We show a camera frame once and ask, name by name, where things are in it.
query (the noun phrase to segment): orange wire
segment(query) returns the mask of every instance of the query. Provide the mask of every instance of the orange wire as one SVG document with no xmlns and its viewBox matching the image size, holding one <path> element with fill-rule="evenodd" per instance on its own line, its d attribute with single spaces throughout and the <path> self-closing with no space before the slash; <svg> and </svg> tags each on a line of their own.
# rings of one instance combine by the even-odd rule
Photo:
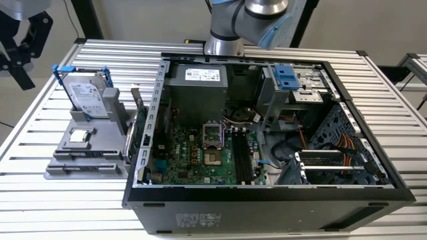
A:
<svg viewBox="0 0 427 240">
<path fill-rule="evenodd" d="M 340 135 L 340 139 L 339 139 L 339 142 L 336 143 L 336 146 L 342 146 L 342 143 L 343 143 L 343 135 Z"/>
<path fill-rule="evenodd" d="M 299 121 L 299 136 L 300 136 L 300 141 L 302 141 L 302 149 L 307 149 L 304 135 L 303 135 L 303 131 L 302 131 L 302 124 L 303 124 L 302 121 Z"/>
<path fill-rule="evenodd" d="M 356 149 L 355 148 L 355 143 L 354 143 L 352 139 L 348 136 L 347 136 L 347 140 L 348 140 L 348 147 L 351 145 L 352 149 Z M 352 162 L 352 158 L 348 159 L 348 166 L 350 166 L 351 162 Z"/>
<path fill-rule="evenodd" d="M 344 148 L 347 148 L 347 137 L 346 137 L 346 135 L 343 135 L 343 139 L 344 139 Z M 347 167 L 347 162 L 348 162 L 347 155 L 344 153 L 344 167 Z"/>
</svg>

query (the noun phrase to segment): white wall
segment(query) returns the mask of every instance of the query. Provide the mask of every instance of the white wall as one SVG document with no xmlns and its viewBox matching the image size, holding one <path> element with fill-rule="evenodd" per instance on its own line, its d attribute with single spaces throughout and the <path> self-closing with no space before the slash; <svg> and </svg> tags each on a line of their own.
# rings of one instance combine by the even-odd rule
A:
<svg viewBox="0 0 427 240">
<path fill-rule="evenodd" d="M 320 0 L 302 48 L 366 50 L 378 65 L 427 53 L 427 0 Z"/>
<path fill-rule="evenodd" d="M 105 39 L 183 43 L 211 35 L 203 0 L 93 0 L 93 6 Z"/>
</svg>

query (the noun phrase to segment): blue clip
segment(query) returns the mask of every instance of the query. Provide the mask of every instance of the blue clip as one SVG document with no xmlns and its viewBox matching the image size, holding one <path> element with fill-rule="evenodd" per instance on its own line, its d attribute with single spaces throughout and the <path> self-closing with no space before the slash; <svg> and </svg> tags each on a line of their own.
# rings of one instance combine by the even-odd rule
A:
<svg viewBox="0 0 427 240">
<path fill-rule="evenodd" d="M 260 164 L 268 164 L 268 165 L 272 164 L 268 160 L 256 159 L 255 161 Z"/>
<path fill-rule="evenodd" d="M 107 78 L 107 87 L 113 88 L 113 81 L 112 81 L 112 75 L 109 72 L 109 69 L 107 68 L 107 66 L 104 66 L 101 68 L 101 71 L 105 73 L 105 78 Z"/>
<path fill-rule="evenodd" d="M 61 66 L 60 71 L 64 73 L 72 73 L 76 71 L 76 67 L 75 66 Z"/>
<path fill-rule="evenodd" d="M 59 73 L 59 65 L 57 64 L 53 64 L 52 70 L 53 70 L 53 76 L 55 76 L 55 78 L 56 78 L 56 80 L 59 82 L 59 85 L 63 86 L 64 84 L 63 84 L 63 79 L 61 79 L 61 76 L 60 76 L 60 73 Z"/>
<path fill-rule="evenodd" d="M 300 83 L 295 77 L 294 68 L 290 65 L 274 65 L 274 76 L 279 81 L 280 89 L 298 90 L 300 88 Z"/>
</svg>

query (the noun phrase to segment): metal rail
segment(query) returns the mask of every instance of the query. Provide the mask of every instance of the metal rail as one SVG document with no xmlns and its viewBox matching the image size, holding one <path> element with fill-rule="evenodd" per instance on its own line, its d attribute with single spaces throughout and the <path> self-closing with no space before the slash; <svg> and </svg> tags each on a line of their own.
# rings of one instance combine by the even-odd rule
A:
<svg viewBox="0 0 427 240">
<path fill-rule="evenodd" d="M 200 44 L 88 40 L 72 46 L 61 64 L 111 69 L 120 100 L 135 108 L 131 85 L 148 104 L 160 53 L 201 54 Z M 402 174 L 416 202 L 354 232 L 304 235 L 197 235 L 209 239 L 407 240 L 427 237 L 427 123 L 368 57 L 355 51 L 246 47 L 247 57 L 330 61 L 358 110 Z M 44 180 L 71 119 L 65 92 L 49 79 L 0 147 L 0 233 L 5 239 L 143 238 L 131 210 L 121 209 L 124 180 Z"/>
</svg>

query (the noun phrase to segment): power supply label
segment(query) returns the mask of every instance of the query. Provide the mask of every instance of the power supply label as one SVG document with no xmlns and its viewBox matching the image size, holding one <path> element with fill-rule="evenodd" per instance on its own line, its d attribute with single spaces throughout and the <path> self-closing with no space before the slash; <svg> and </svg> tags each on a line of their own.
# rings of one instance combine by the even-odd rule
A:
<svg viewBox="0 0 427 240">
<path fill-rule="evenodd" d="M 185 70 L 185 80 L 189 81 L 220 81 L 220 70 L 188 68 Z"/>
<path fill-rule="evenodd" d="M 176 213 L 176 225 L 181 228 L 217 227 L 221 213 Z"/>
<path fill-rule="evenodd" d="M 99 89 L 91 83 L 69 83 L 69 88 L 77 104 L 76 107 L 92 118 L 105 118 L 108 113 L 100 96 Z"/>
</svg>

